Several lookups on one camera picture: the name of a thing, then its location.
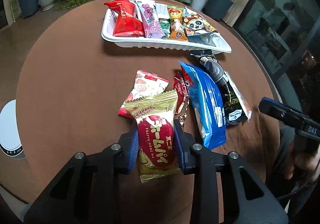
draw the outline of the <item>cartoon panda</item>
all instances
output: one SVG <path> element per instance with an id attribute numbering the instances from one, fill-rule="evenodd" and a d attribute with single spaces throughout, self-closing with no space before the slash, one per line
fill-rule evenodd
<path id="1" fill-rule="evenodd" d="M 193 31 L 196 33 L 200 33 L 200 34 L 203 34 L 203 33 L 207 33 L 206 29 L 207 29 L 207 26 L 203 23 L 203 21 L 201 19 L 192 19 L 191 21 L 188 22 L 187 24 L 187 28 L 190 30 L 190 31 Z"/>

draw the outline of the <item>fujiya home pie package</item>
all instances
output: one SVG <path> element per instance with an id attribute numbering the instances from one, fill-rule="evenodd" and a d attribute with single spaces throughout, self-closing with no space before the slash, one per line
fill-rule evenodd
<path id="1" fill-rule="evenodd" d="M 180 172 L 173 143 L 177 101 L 177 91 L 171 90 L 124 103 L 138 125 L 141 182 Z"/>

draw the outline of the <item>hand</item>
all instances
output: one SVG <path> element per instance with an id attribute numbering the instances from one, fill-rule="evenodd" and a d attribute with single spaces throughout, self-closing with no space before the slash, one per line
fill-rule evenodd
<path id="1" fill-rule="evenodd" d="M 310 181 L 315 181 L 320 174 L 320 166 L 317 168 L 320 159 L 320 146 L 316 155 L 310 155 L 300 152 L 294 154 L 294 141 L 289 146 L 289 156 L 286 162 L 286 169 L 284 171 L 284 178 L 290 180 L 293 176 L 295 167 L 306 171 Z"/>

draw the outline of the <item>pink snack package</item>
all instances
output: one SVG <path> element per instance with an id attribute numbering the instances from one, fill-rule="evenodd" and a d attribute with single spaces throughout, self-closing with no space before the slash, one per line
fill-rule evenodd
<path id="1" fill-rule="evenodd" d="M 146 70 L 138 70 L 133 90 L 121 105 L 118 114 L 133 118 L 130 112 L 124 108 L 124 103 L 146 96 L 161 94 L 164 92 L 168 84 L 168 80 L 163 79 L 156 74 L 149 73 Z"/>
<path id="2" fill-rule="evenodd" d="M 155 0 L 135 0 L 142 17 L 142 23 L 146 38 L 167 39 L 164 34 L 156 12 Z"/>

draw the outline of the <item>blue snack bag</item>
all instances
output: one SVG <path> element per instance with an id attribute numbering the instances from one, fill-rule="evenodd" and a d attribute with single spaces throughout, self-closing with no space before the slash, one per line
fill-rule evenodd
<path id="1" fill-rule="evenodd" d="M 202 69 L 179 62 L 192 106 L 196 113 L 203 145 L 210 150 L 226 142 L 226 118 L 220 91 Z"/>

